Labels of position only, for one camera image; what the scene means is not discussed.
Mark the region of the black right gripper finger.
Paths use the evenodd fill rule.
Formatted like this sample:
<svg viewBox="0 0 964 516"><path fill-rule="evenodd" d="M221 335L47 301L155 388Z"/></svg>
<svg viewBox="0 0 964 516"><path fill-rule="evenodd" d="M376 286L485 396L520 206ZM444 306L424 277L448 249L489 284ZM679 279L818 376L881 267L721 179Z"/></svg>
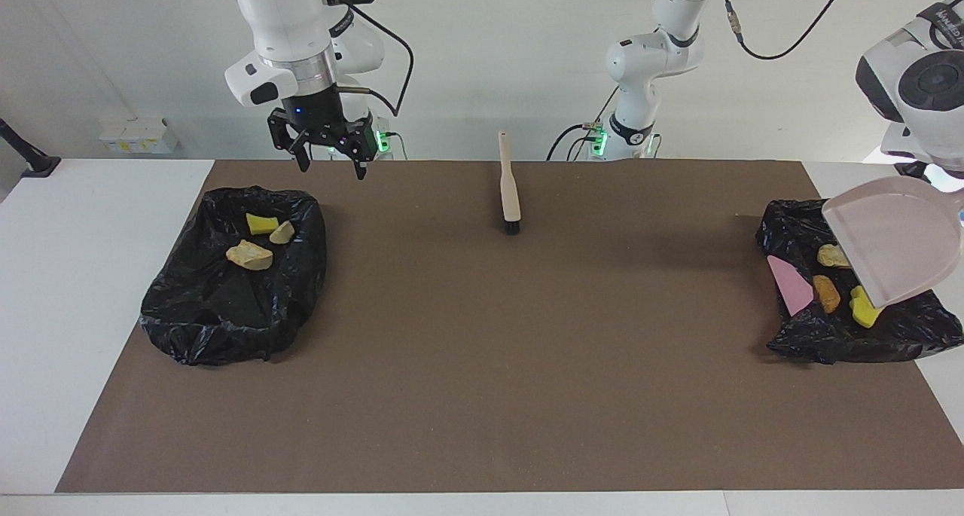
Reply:
<svg viewBox="0 0 964 516"><path fill-rule="evenodd" d="M346 122L344 131L335 139L335 150L352 161L357 179L365 179L369 163L377 156L372 121Z"/></svg>
<svg viewBox="0 0 964 516"><path fill-rule="evenodd" d="M311 158L307 152L307 133L296 132L291 135L292 128L287 118L286 112L271 112L270 114L270 136L274 148L290 154L298 163L301 173L306 173L310 168Z"/></svg>

